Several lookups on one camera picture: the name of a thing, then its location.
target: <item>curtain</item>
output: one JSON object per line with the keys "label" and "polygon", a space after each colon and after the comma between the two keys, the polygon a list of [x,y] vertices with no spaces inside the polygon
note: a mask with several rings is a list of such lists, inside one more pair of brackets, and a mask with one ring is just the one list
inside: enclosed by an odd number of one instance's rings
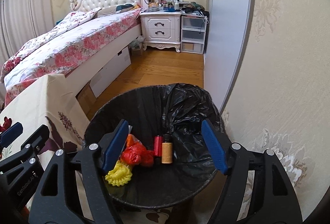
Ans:
{"label": "curtain", "polygon": [[[1,0],[0,67],[24,43],[53,27],[51,0]],[[4,84],[0,84],[1,104],[5,95]]]}

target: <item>red spool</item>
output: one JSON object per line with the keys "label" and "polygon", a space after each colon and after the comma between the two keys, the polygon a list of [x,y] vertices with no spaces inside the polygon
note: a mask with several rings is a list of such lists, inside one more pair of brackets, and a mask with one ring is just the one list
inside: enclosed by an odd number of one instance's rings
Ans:
{"label": "red spool", "polygon": [[156,157],[162,156],[162,143],[163,143],[163,137],[161,136],[155,137],[153,144],[153,151]]}

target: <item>white nightstand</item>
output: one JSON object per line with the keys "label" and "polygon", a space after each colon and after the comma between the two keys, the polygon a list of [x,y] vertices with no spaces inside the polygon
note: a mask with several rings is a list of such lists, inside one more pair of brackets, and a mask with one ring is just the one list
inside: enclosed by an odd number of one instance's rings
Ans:
{"label": "white nightstand", "polygon": [[145,12],[141,13],[142,34],[146,38],[143,49],[147,46],[158,49],[175,47],[180,52],[180,17],[181,12]]}

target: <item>black garbage bag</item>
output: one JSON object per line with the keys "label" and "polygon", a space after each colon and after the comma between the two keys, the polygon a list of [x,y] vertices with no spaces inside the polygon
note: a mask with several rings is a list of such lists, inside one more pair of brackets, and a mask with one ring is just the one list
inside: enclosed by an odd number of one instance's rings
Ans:
{"label": "black garbage bag", "polygon": [[190,84],[147,86],[128,91],[105,104],[85,132],[86,146],[113,132],[121,119],[133,126],[132,134],[153,150],[154,137],[171,134],[173,163],[152,168],[135,166],[131,181],[108,191],[124,205],[161,209],[194,197],[216,174],[201,135],[204,119],[224,131],[223,121],[210,94]]}

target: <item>cardboard box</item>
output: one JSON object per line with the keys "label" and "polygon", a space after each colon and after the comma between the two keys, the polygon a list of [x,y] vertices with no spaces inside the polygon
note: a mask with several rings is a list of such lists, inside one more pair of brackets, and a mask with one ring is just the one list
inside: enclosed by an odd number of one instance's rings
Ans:
{"label": "cardboard box", "polygon": [[102,92],[121,74],[129,65],[131,59],[128,47],[125,47],[115,55],[104,67],[90,80],[90,88],[95,97]]}
{"label": "cardboard box", "polygon": [[96,97],[93,94],[92,89],[90,88],[90,81],[84,86],[84,88],[77,95],[77,100],[87,115],[87,113],[91,110],[92,106],[96,102]]}

